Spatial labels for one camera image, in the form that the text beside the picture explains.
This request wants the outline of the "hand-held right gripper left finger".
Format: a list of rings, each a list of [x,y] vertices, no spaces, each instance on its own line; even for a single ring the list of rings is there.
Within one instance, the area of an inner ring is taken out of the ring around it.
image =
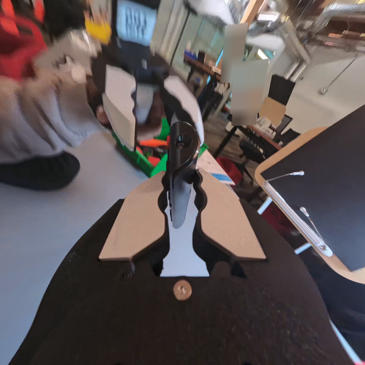
[[[135,261],[163,237],[168,227],[165,174],[159,172],[125,197],[99,254],[100,261]]]

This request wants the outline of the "red plastic crate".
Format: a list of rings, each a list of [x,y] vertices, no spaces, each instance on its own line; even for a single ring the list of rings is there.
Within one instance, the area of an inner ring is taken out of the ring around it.
[[[227,173],[227,175],[233,181],[234,185],[240,185],[243,175],[241,171],[237,168],[235,163],[227,157],[217,157],[216,161]]]

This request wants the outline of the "silver metal duct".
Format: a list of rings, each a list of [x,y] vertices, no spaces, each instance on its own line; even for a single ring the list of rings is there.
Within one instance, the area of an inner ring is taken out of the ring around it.
[[[282,30],[295,58],[287,78],[297,81],[310,63],[309,46],[364,54],[364,1],[287,1]]]

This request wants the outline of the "wooden office desk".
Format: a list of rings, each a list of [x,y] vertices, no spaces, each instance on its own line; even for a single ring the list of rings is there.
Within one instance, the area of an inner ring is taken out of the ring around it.
[[[190,72],[189,72],[187,80],[186,80],[187,82],[190,81],[190,79],[195,71],[208,75],[211,78],[217,80],[218,82],[221,81],[221,75],[218,72],[214,72],[212,67],[209,67],[209,66],[205,65],[204,63],[199,62],[197,59],[195,59],[187,54],[184,54],[184,63],[187,64],[188,66],[190,66]]]
[[[240,131],[247,140],[243,140],[244,145],[241,149],[243,155],[250,159],[254,157],[252,161],[263,162],[265,159],[271,157],[274,153],[282,149],[282,145],[273,140],[272,136],[264,133],[260,128],[256,126],[232,126],[231,130],[224,137],[217,150],[213,154],[214,158],[219,157],[228,142],[235,135],[236,131]]]

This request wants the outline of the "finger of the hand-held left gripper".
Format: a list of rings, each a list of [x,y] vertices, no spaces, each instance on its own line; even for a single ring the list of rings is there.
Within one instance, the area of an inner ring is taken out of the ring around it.
[[[135,151],[136,145],[135,102],[132,98],[135,90],[134,76],[119,67],[106,65],[104,110],[113,132],[129,151]]]
[[[164,80],[163,103],[179,121],[186,121],[195,128],[200,144],[203,144],[204,126],[200,107],[195,96],[178,76],[169,75]]]

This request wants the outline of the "yellow plastic bin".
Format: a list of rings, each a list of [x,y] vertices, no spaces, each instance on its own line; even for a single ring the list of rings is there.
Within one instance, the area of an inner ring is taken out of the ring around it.
[[[85,19],[85,29],[86,32],[98,40],[100,43],[107,45],[111,39],[111,26],[108,22],[95,22],[90,18]]]

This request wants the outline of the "black rectangular object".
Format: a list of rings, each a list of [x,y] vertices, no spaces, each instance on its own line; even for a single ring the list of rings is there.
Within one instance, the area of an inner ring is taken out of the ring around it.
[[[287,80],[283,76],[274,74],[271,76],[268,98],[286,106],[295,85],[295,82]]]

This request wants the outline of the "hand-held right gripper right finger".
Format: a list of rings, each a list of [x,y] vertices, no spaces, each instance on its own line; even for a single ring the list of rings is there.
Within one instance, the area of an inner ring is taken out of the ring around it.
[[[230,188],[202,168],[194,181],[197,227],[220,253],[243,261],[263,261],[266,255],[240,203]]]

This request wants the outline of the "green plastic bin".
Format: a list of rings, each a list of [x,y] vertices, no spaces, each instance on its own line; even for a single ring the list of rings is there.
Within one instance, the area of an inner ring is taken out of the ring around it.
[[[167,118],[164,117],[161,119],[161,132],[152,139],[166,140],[168,144],[170,144],[170,131],[171,126],[168,124]],[[135,151],[130,151],[120,143],[114,132],[112,132],[112,136],[117,143],[117,147],[121,148],[127,158],[129,158],[148,178],[155,176],[158,172],[167,170],[169,147],[167,149],[149,148],[137,144]],[[205,149],[207,149],[207,147],[203,144],[203,147],[200,147],[199,155],[201,151],[204,151]]]

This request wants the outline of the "orange marker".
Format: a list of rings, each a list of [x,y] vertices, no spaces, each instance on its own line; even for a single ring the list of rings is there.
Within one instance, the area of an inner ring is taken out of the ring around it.
[[[166,140],[159,140],[159,139],[141,140],[139,141],[139,145],[143,147],[161,148],[161,149],[167,149],[169,147],[169,144]]]

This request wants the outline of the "printed instruction sheet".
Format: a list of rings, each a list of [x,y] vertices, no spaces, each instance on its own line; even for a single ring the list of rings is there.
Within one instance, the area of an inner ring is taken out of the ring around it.
[[[235,186],[234,181],[207,149],[199,155],[196,168],[203,169],[225,185]]]

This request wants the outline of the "black remote control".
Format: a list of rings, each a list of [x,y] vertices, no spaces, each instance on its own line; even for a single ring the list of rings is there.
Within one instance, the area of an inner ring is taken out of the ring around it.
[[[172,226],[185,222],[191,188],[200,152],[200,138],[193,125],[177,121],[171,125],[167,158],[168,194]]]

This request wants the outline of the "person's left forearm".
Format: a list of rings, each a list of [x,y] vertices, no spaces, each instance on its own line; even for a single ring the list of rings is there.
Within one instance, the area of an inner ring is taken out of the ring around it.
[[[40,70],[25,80],[1,76],[0,162],[52,157],[103,130],[89,105],[87,83]]]

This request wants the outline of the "black board with wooden edge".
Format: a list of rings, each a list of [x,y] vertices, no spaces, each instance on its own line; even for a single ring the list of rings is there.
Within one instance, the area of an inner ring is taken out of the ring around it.
[[[255,179],[325,263],[365,283],[365,106],[262,162]]]

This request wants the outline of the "brown cardboard piece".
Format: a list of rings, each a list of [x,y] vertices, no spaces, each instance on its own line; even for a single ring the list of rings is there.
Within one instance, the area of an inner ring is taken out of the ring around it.
[[[286,105],[267,97],[259,111],[259,117],[264,117],[275,127],[279,126],[286,114]]]

